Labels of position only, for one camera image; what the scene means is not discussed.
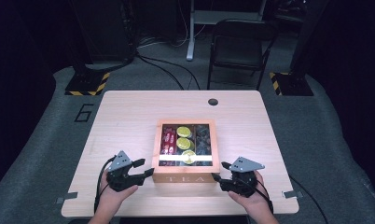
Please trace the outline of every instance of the table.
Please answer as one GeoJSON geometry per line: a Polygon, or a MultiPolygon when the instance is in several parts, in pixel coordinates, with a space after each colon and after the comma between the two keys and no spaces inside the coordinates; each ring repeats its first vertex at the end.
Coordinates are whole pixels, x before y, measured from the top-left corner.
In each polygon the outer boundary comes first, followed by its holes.
{"type": "Polygon", "coordinates": [[[240,19],[261,21],[267,0],[261,0],[259,12],[233,12],[233,11],[213,11],[213,10],[195,10],[194,0],[190,0],[190,37],[187,47],[187,60],[193,60],[194,54],[194,26],[196,24],[212,24],[224,19],[240,19]]]}
{"type": "MultiPolygon", "coordinates": [[[[159,119],[214,119],[220,161],[239,156],[266,166],[260,170],[274,213],[299,210],[271,123],[258,91],[107,91],[93,122],[69,192],[75,199],[62,206],[65,217],[91,217],[98,174],[104,163],[124,150],[130,159],[146,159],[130,175],[151,168],[159,119]],[[218,105],[209,105],[215,98],[218,105]]],[[[221,168],[220,175],[231,172],[221,168]]],[[[117,212],[120,217],[246,215],[218,183],[154,183],[151,177],[117,212]]]]}

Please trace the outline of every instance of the black cable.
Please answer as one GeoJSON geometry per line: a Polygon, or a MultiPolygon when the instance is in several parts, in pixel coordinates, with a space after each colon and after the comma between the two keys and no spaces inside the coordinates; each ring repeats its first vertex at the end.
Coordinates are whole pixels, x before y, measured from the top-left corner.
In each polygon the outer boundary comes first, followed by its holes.
{"type": "Polygon", "coordinates": [[[91,69],[90,68],[90,70],[95,71],[95,72],[109,73],[109,72],[113,72],[115,70],[118,70],[122,67],[125,67],[126,65],[130,64],[131,62],[132,62],[132,59],[126,58],[126,59],[123,59],[121,64],[111,66],[111,67],[106,67],[106,68],[99,68],[99,69],[91,69]]]}
{"type": "Polygon", "coordinates": [[[160,62],[160,63],[167,63],[167,64],[171,64],[171,65],[174,65],[174,66],[177,66],[177,67],[180,67],[182,69],[185,69],[187,72],[190,73],[190,76],[194,78],[194,81],[196,82],[196,85],[197,85],[197,88],[200,90],[200,85],[199,85],[199,82],[197,81],[196,77],[193,75],[192,72],[190,72],[190,70],[188,70],[186,67],[180,65],[180,64],[177,64],[177,63],[170,63],[168,61],[164,61],[164,60],[160,60],[160,59],[154,59],[154,58],[149,58],[149,57],[146,57],[146,56],[143,56],[143,55],[140,55],[141,57],[145,58],[145,59],[148,59],[148,60],[152,60],[152,61],[156,61],[156,62],[160,62]]]}
{"type": "Polygon", "coordinates": [[[325,213],[324,211],[322,210],[321,206],[319,205],[319,203],[315,200],[315,198],[311,195],[311,193],[306,190],[294,177],[292,177],[292,175],[289,175],[289,178],[291,178],[293,181],[295,181],[295,183],[297,183],[304,191],[306,191],[306,193],[312,198],[312,201],[315,203],[315,205],[318,207],[319,211],[321,212],[321,215],[322,217],[324,218],[325,220],[325,223],[327,224],[328,221],[327,221],[327,218],[325,216],[325,213]]]}
{"type": "Polygon", "coordinates": [[[148,61],[145,60],[143,57],[141,57],[141,55],[139,55],[138,52],[136,53],[136,56],[137,56],[139,59],[141,59],[143,62],[148,63],[148,64],[150,64],[150,65],[153,65],[153,66],[158,67],[159,69],[161,69],[161,70],[162,70],[163,72],[165,72],[168,76],[170,76],[170,77],[176,82],[176,84],[178,84],[178,86],[179,86],[179,88],[181,89],[181,91],[184,90],[184,87],[181,85],[181,83],[178,81],[178,79],[176,79],[176,77],[175,77],[171,72],[167,71],[166,69],[164,69],[164,68],[162,68],[162,67],[160,67],[160,66],[158,66],[158,65],[156,65],[156,64],[154,64],[154,63],[148,62],[148,61]]]}
{"type": "Polygon", "coordinates": [[[106,187],[108,187],[108,185],[106,185],[105,188],[100,193],[101,179],[103,178],[103,173],[104,173],[105,167],[108,165],[109,162],[113,161],[115,159],[115,157],[116,156],[114,156],[113,158],[109,159],[104,164],[103,168],[101,169],[100,175],[98,176],[97,190],[95,190],[96,193],[95,193],[95,200],[94,200],[94,213],[95,213],[95,211],[97,211],[97,206],[98,206],[98,203],[100,202],[101,194],[103,194],[103,192],[106,189],[106,187]]]}
{"type": "MultiPolygon", "coordinates": [[[[270,210],[272,213],[274,213],[274,207],[272,206],[272,201],[270,200],[270,196],[266,196],[264,193],[262,193],[260,190],[258,190],[256,187],[252,187],[251,185],[249,185],[248,183],[246,183],[245,181],[241,180],[240,178],[237,178],[238,181],[240,181],[241,183],[245,184],[248,188],[254,190],[255,192],[257,192],[260,196],[262,196],[262,198],[267,202],[267,205],[269,206],[270,210]]],[[[266,191],[267,195],[269,195],[269,193],[267,192],[266,188],[264,187],[264,185],[260,182],[260,181],[257,181],[257,183],[260,183],[260,185],[263,187],[263,189],[266,191]]]]}
{"type": "Polygon", "coordinates": [[[153,43],[156,43],[158,42],[158,38],[155,37],[155,36],[143,36],[140,40],[139,40],[139,44],[138,44],[138,48],[139,47],[142,47],[144,45],[150,45],[150,44],[153,44],[153,43]]]}
{"type": "Polygon", "coordinates": [[[190,77],[190,80],[188,81],[188,85],[187,85],[187,89],[189,89],[190,88],[190,85],[191,85],[191,80],[193,79],[193,77],[190,77]]]}

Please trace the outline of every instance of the wooden box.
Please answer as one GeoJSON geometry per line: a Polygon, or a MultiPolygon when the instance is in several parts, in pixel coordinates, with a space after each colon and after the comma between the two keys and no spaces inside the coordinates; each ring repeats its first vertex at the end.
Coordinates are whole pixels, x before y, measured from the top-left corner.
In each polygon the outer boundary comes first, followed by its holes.
{"type": "Polygon", "coordinates": [[[155,137],[155,183],[210,183],[219,174],[215,121],[162,119],[155,137]]]}

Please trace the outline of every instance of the black chair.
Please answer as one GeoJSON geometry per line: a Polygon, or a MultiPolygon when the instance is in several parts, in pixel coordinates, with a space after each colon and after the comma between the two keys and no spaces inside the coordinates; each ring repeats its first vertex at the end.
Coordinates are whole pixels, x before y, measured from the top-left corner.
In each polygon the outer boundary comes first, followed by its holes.
{"type": "Polygon", "coordinates": [[[207,90],[210,90],[211,82],[255,87],[252,84],[253,75],[260,71],[256,84],[258,91],[277,35],[275,25],[266,21],[226,19],[218,22],[212,35],[207,90]],[[228,73],[220,80],[213,80],[214,66],[250,70],[252,74],[248,76],[248,82],[241,82],[242,74],[235,73],[228,73]]]}

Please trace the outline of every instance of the human hand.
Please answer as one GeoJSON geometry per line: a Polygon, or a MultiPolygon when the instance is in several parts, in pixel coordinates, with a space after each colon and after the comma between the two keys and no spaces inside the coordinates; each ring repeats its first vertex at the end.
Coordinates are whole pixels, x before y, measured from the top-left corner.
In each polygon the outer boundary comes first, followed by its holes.
{"type": "Polygon", "coordinates": [[[134,185],[121,192],[114,191],[109,188],[108,182],[106,181],[107,173],[108,172],[105,170],[101,177],[100,192],[102,194],[97,210],[89,222],[90,224],[109,223],[115,213],[119,210],[123,201],[138,190],[138,186],[134,185]]]}
{"type": "MultiPolygon", "coordinates": [[[[262,175],[258,171],[255,171],[255,176],[257,177],[257,181],[261,183],[257,184],[257,190],[260,190],[260,192],[269,197],[266,190],[262,186],[264,185],[262,175]]],[[[255,192],[249,198],[245,198],[244,196],[239,195],[233,191],[229,191],[228,194],[232,200],[234,200],[245,209],[248,215],[253,218],[257,224],[278,223],[278,221],[272,214],[267,201],[257,192],[255,192]]]]}

